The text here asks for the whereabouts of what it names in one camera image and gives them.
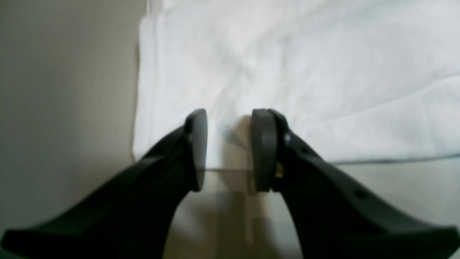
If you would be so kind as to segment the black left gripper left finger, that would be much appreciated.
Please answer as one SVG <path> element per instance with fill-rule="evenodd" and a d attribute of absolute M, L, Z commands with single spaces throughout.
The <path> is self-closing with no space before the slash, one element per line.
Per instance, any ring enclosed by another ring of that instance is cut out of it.
<path fill-rule="evenodd" d="M 207 113 L 197 109 L 138 162 L 60 216 L 5 232 L 27 259 L 160 259 L 177 207 L 205 178 Z"/>

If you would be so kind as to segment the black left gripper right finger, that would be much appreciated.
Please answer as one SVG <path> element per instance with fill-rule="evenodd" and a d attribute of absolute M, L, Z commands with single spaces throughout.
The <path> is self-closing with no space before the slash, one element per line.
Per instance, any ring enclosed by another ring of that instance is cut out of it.
<path fill-rule="evenodd" d="M 281 194 L 305 259 L 448 259 L 455 226 L 433 225 L 390 205 L 319 156 L 273 109 L 252 111 L 258 192 Z"/>

